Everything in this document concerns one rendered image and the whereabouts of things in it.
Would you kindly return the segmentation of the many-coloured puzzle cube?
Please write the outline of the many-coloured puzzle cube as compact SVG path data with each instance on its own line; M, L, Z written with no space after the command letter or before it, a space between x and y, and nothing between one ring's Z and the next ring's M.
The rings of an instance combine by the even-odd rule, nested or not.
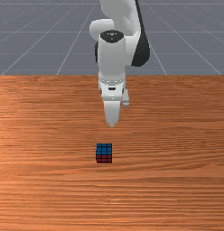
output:
M98 143L96 147L96 162L111 163L112 162L112 144Z

